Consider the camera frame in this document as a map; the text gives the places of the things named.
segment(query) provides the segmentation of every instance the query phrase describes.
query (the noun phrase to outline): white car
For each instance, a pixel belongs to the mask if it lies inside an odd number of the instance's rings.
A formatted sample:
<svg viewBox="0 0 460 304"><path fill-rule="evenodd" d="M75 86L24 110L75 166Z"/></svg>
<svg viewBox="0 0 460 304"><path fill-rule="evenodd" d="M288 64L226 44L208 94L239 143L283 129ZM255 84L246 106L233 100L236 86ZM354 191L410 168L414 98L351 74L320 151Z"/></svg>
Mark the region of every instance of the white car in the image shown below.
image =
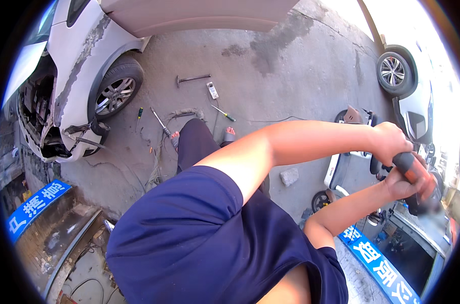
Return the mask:
<svg viewBox="0 0 460 304"><path fill-rule="evenodd" d="M298 0L55 0L39 17L14 64L3 107L42 161L76 161L99 148L144 72L127 52L151 35L187 29L270 31Z"/></svg>
<svg viewBox="0 0 460 304"><path fill-rule="evenodd" d="M419 41L421 33L407 14L385 18L384 7L390 3L364 2L385 47L376 65L379 84L392 95L394 113L404 133L413 143L429 145L433 131L433 67L426 46Z"/></svg>

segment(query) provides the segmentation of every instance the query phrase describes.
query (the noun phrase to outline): hammer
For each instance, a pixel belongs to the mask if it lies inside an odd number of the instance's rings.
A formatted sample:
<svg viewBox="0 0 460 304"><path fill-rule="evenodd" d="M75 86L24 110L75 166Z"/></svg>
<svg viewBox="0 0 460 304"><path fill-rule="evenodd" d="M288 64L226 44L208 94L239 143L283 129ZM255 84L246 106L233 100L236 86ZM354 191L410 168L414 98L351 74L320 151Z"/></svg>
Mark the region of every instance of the hammer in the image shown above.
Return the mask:
<svg viewBox="0 0 460 304"><path fill-rule="evenodd" d="M176 75L176 85L179 88L179 83L180 82L184 82L184 81L188 81L188 80L201 79L201 78L208 78L208 77L211 77L211 76L212 76L211 74L207 74L207 75L202 75L202 76L197 76L197 77L188 77L188 78L179 79L179 75Z"/></svg>

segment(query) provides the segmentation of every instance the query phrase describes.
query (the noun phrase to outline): green-handled screwdriver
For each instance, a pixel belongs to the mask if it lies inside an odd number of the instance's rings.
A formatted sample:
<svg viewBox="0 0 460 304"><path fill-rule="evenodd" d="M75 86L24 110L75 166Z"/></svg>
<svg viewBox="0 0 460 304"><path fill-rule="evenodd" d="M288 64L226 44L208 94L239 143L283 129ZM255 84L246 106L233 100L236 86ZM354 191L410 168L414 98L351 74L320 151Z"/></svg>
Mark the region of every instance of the green-handled screwdriver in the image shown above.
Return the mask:
<svg viewBox="0 0 460 304"><path fill-rule="evenodd" d="M230 119L231 121L235 122L235 118L231 117L230 115L228 115L227 113L221 111L219 108L217 108L216 106L214 105L211 105L212 107L214 107L215 109L217 109L218 111L220 111L223 115L225 115L225 117L227 117L228 119Z"/></svg>
<svg viewBox="0 0 460 304"><path fill-rule="evenodd" d="M142 110L144 110L144 109L141 107L141 108L139 109L139 114L137 115L136 132L137 132L137 127L139 126L139 120L141 120Z"/></svg>

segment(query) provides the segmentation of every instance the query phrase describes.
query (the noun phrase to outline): blue sign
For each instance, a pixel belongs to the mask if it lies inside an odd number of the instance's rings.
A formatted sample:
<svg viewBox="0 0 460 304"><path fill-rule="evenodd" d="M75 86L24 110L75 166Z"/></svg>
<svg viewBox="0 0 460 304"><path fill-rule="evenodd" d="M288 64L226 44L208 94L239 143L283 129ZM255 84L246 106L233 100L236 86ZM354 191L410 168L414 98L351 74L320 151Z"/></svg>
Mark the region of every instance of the blue sign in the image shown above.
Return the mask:
<svg viewBox="0 0 460 304"><path fill-rule="evenodd" d="M421 299L391 262L354 225L338 237L362 262L391 303L417 304Z"/></svg>
<svg viewBox="0 0 460 304"><path fill-rule="evenodd" d="M15 243L41 212L66 193L69 188L71 188L70 185L55 179L20 205L9 216L6 223L11 241Z"/></svg>

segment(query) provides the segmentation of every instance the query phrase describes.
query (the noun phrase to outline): dark pants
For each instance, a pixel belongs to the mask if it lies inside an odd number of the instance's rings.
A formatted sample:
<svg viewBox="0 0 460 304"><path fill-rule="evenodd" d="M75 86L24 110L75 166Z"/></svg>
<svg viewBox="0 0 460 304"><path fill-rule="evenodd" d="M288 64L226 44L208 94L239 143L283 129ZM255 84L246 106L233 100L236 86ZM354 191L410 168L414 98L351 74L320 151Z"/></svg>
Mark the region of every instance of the dark pants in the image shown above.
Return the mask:
<svg viewBox="0 0 460 304"><path fill-rule="evenodd" d="M216 150L232 142L223 142L220 146L213 140L209 128L200 119L193 118L188 121L179 132L178 143L178 169L176 174L188 169ZM259 187L268 198L269 175Z"/></svg>

